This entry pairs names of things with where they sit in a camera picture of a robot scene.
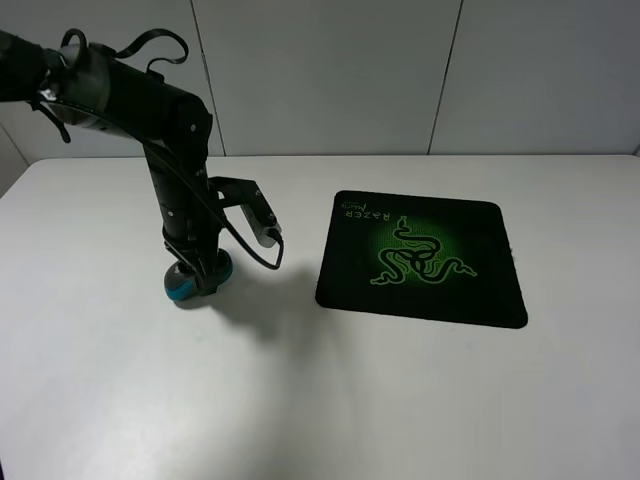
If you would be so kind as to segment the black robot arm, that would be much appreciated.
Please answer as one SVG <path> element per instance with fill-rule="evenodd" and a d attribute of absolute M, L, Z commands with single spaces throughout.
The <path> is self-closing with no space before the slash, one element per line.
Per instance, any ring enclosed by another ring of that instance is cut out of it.
<path fill-rule="evenodd" d="M 156 28 L 116 51 L 68 30 L 57 49 L 1 34 L 1 100 L 24 102 L 42 112 L 64 142 L 73 125 L 128 137 L 144 150 L 162 216 L 166 249 L 175 256 L 164 287 L 173 301 L 206 296 L 231 276 L 233 265 L 219 247 L 223 228 L 206 162 L 213 117 L 196 95 L 167 84 L 152 68 L 125 64 L 148 42 L 174 32 Z"/>

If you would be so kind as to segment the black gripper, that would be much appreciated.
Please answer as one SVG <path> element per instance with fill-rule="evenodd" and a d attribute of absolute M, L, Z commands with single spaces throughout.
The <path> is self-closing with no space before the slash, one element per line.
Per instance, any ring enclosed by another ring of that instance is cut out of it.
<path fill-rule="evenodd" d="M 231 257 L 219 249 L 219 222 L 176 174 L 208 189 L 208 147 L 194 141 L 171 141 L 144 148 L 163 222 L 165 248 L 176 258 L 177 270 L 195 274 L 199 260 L 213 260 L 197 276 L 198 294 L 215 294 L 231 277 Z"/>

